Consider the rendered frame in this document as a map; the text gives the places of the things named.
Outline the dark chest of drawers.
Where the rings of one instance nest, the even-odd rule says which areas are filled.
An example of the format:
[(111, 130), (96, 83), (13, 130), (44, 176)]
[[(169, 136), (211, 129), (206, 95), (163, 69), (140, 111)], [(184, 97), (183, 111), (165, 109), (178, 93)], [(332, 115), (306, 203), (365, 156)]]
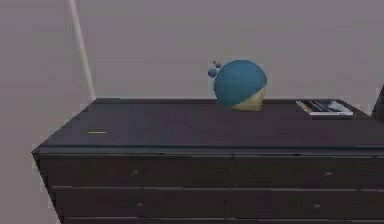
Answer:
[(98, 99), (32, 153), (60, 224), (384, 224), (384, 122)]

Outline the white book with dark cover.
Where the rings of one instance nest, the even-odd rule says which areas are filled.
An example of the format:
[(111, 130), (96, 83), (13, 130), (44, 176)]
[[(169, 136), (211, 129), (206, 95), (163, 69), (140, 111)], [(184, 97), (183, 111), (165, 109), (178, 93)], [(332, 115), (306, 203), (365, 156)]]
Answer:
[(336, 100), (297, 100), (296, 104), (310, 116), (352, 116), (354, 112)]

